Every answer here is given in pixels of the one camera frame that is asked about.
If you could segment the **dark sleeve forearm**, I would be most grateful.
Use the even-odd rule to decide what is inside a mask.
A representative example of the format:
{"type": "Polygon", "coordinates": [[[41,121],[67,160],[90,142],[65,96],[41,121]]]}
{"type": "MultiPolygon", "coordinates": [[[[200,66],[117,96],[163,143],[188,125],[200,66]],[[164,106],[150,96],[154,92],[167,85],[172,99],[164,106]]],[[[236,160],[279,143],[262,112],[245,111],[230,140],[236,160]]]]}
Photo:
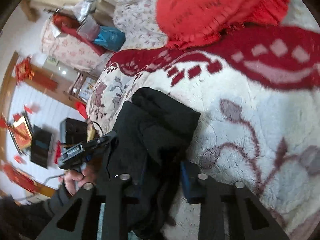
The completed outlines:
{"type": "Polygon", "coordinates": [[[18,205],[12,197],[2,198],[1,239],[36,239],[70,198],[65,184],[52,198],[38,203],[18,205]]]}

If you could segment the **person's left hand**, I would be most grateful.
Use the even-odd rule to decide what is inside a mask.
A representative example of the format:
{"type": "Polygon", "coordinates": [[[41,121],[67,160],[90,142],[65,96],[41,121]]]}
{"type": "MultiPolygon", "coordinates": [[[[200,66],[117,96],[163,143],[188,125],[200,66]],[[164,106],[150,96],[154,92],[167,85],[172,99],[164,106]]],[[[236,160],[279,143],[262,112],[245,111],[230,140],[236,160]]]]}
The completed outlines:
{"type": "Polygon", "coordinates": [[[95,184],[96,179],[97,169],[93,165],[87,164],[81,172],[68,170],[63,176],[59,177],[59,182],[64,184],[67,192],[73,196],[86,183],[95,184]]]}

